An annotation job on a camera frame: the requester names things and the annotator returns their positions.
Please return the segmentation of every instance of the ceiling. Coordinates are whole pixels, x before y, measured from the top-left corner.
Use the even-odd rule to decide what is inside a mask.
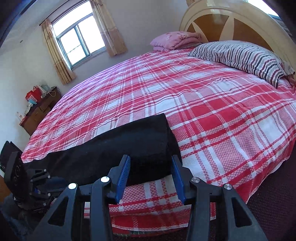
[[[15,23],[3,45],[0,55],[19,47],[38,25],[67,0],[38,0]]]

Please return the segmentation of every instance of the window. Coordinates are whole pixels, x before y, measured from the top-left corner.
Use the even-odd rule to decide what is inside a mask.
[[[52,27],[71,68],[106,49],[89,1],[69,11]]]
[[[255,7],[262,10],[263,12],[265,12],[269,15],[273,15],[273,16],[278,17],[278,14],[275,11],[273,11],[263,0],[247,0],[247,1],[250,4],[254,5]]]

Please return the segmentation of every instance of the folded black clothing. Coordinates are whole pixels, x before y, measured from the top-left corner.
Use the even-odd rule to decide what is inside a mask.
[[[165,114],[119,126],[82,145],[49,153],[42,160],[34,160],[24,166],[26,169],[47,169],[51,176],[86,185],[107,176],[125,154],[131,157],[127,185],[169,175],[172,155],[178,155],[181,160],[181,154]]]

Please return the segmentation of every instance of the striped pillow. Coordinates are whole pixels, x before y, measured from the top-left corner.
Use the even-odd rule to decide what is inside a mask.
[[[188,56],[223,63],[254,74],[275,88],[279,78],[295,74],[294,69],[275,53],[256,44],[229,40],[201,44]]]

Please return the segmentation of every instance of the curtain rod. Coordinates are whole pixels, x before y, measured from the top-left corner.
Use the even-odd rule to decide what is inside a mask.
[[[67,1],[64,2],[61,6],[63,6],[64,4],[66,4],[66,3],[69,2],[69,1],[70,1],[70,0],[67,0]]]

